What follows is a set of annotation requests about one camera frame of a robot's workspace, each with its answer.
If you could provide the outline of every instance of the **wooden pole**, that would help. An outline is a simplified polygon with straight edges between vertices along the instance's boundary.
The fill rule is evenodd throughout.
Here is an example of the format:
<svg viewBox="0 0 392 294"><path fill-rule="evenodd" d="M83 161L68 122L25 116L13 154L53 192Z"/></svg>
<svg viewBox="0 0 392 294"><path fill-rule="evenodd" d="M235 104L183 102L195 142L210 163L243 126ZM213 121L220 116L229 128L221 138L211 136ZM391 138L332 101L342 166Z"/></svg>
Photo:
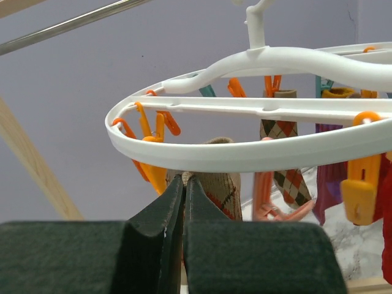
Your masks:
<svg viewBox="0 0 392 294"><path fill-rule="evenodd" d="M66 220L82 221L83 216L78 208L1 97L0 136L27 169L55 210Z"/></svg>

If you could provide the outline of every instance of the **clothes drying hanger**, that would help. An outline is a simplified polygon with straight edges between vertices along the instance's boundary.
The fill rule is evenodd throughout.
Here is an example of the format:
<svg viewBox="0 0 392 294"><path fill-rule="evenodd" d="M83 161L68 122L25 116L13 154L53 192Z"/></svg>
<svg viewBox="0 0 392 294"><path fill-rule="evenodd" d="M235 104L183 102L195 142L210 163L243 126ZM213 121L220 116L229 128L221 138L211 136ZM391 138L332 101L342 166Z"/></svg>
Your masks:
<svg viewBox="0 0 392 294"><path fill-rule="evenodd" d="M371 88L376 91L390 92L392 85L392 65L370 64L368 62L352 60L337 55L340 52L336 47L327 51L313 50L297 47L269 47L265 45L263 12L274 0L260 0L258 4L246 9L246 23L248 27L250 49L240 52L209 66L195 77L187 79L175 79L162 82L165 92L168 94L185 94L196 91L210 84L220 77L238 77L239 73L244 76L260 75L259 68L278 68L279 73L263 73L262 75L286 74L285 68L294 69L296 72L310 73L340 82L353 87ZM341 48L343 52L356 51L359 46ZM392 51L380 49L372 53L354 54L361 60L370 61L375 59L380 62L392 60Z"/></svg>
<svg viewBox="0 0 392 294"><path fill-rule="evenodd" d="M213 80L239 70L277 67L310 72L349 86L390 92L392 66L356 61L337 53L358 52L368 47L332 47L325 51L305 48L270 48L263 36L263 11L273 0L261 0L247 8L250 49L224 58L206 70L199 70L172 78L142 89L118 103L108 113L105 125L115 148L126 156L159 167L192 170L195 172L267 172L305 166L342 162L389 151L392 146L392 105L389 100L345 99L252 99L207 97L151 97L150 89L162 93L185 93L197 90ZM372 44L375 51L356 53L375 60L380 54L390 55L390 43ZM262 118L313 123L341 123L350 125L362 111L374 111L384 120L351 127L276 141L218 145L154 144L125 137L112 126L113 120L134 109L140 101L146 108L166 111L205 111L259 115Z"/></svg>

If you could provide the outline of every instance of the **clothespin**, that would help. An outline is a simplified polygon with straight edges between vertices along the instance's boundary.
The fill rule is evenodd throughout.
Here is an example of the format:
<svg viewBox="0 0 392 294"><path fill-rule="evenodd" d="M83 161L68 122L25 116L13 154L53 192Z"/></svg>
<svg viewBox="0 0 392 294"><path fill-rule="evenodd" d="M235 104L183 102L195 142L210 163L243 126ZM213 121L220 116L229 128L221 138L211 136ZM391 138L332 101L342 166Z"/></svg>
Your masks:
<svg viewBox="0 0 392 294"><path fill-rule="evenodd" d="M132 139L137 139L137 137L135 136L135 134L134 134L134 132L132 131L132 129L128 126L128 123L126 122L125 119L123 119L123 118L116 118L116 119L113 121L113 126L115 126L116 124L119 124L119 123L122 124L122 127L123 127L124 130L125 130L125 136L127 136L127 137L129 137L129 138L132 138ZM136 160L133 160L133 159L132 159L132 162L134 163L136 169L139 171L139 173L141 174L141 176L143 177L143 179L144 179L146 182L149 182L148 177L147 177L146 173L143 171L143 169L142 169L142 167L141 167L139 161L136 161Z"/></svg>
<svg viewBox="0 0 392 294"><path fill-rule="evenodd" d="M262 141L272 140L266 137ZM258 172L254 175L253 187L253 221L300 221L314 207L313 200L306 202L293 213L283 213L271 201L271 187L274 178L274 172Z"/></svg>
<svg viewBox="0 0 392 294"><path fill-rule="evenodd" d="M281 75L276 75L274 77L274 82L272 82L272 77L270 75L264 77L265 93L267 97L273 98L275 92L279 91L281 87L281 80L282 80Z"/></svg>
<svg viewBox="0 0 392 294"><path fill-rule="evenodd" d="M165 116L162 113L157 113L155 131L156 135L153 136L142 104L140 102L135 102L135 105L141 114L140 125L144 135L143 141L163 143L165 137ZM166 189L166 168L155 167L143 162L140 162L140 166L158 195L162 195Z"/></svg>
<svg viewBox="0 0 392 294"><path fill-rule="evenodd" d="M367 47L363 50L363 53L367 53L371 50L375 50L375 47ZM379 94L377 91L361 90L362 98L378 98Z"/></svg>
<svg viewBox="0 0 392 294"><path fill-rule="evenodd" d="M214 89L211 85L205 86L204 88L200 88L199 92L203 97L216 97Z"/></svg>
<svg viewBox="0 0 392 294"><path fill-rule="evenodd" d="M148 90L146 94L152 94L153 96L157 96L154 90ZM157 111L157 113L160 113L164 116L165 118L165 125L169 129L169 131L173 134L173 136L178 136L181 134L181 129L179 128L176 120L172 116L172 114L168 111Z"/></svg>
<svg viewBox="0 0 392 294"><path fill-rule="evenodd" d="M135 102L135 105L137 107L137 111L140 112L141 117L139 119L139 123L140 123L141 130L143 132L143 136L144 137L152 136L153 133L151 133L151 128L149 127L148 118L146 116L143 106L141 105L140 102Z"/></svg>
<svg viewBox="0 0 392 294"><path fill-rule="evenodd" d="M365 111L355 117L353 125L358 126L365 119L373 122L380 120L380 116L374 112ZM373 223L380 163L380 154L348 162L348 179L341 182L341 194L346 217L356 225Z"/></svg>
<svg viewBox="0 0 392 294"><path fill-rule="evenodd" d="M316 75L316 98L321 98L323 91L325 90L330 90L333 86L333 81L331 80L326 80L326 82L323 83L323 79Z"/></svg>
<svg viewBox="0 0 392 294"><path fill-rule="evenodd" d="M227 89L233 97L246 97L245 91L237 78L229 79Z"/></svg>

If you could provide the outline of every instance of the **argyle sock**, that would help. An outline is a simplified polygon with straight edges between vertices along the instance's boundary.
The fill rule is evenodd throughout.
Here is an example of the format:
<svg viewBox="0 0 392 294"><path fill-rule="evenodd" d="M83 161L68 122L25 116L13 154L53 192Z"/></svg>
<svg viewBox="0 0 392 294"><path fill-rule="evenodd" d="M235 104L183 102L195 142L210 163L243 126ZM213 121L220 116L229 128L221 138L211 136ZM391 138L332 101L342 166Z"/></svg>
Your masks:
<svg viewBox="0 0 392 294"><path fill-rule="evenodd" d="M296 90L274 93L275 98L296 98ZM291 121L272 121L262 119L260 124L260 139L270 137L281 139L298 136L297 123ZM291 208L298 208L312 199L301 170L279 170L274 172L275 186L282 193L284 201Z"/></svg>

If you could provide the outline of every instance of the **wooden drying rack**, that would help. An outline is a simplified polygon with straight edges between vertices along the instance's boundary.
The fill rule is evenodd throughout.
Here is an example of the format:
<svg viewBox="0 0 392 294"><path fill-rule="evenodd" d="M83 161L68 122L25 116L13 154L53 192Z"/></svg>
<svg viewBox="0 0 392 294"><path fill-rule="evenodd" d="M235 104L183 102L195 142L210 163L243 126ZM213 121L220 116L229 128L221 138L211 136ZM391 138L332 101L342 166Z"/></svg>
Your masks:
<svg viewBox="0 0 392 294"><path fill-rule="evenodd" d="M0 18L7 17L45 0L0 0ZM122 0L109 6L76 17L47 29L23 36L0 45L0 56L17 49L62 34L115 13L133 8L150 0ZM11 109L0 97L0 135L18 157L30 176L51 202L57 212L68 221L81 221L83 216L64 190L55 174L40 155L27 133L20 126ZM350 294L391 294L392 285L381 277L347 281Z"/></svg>

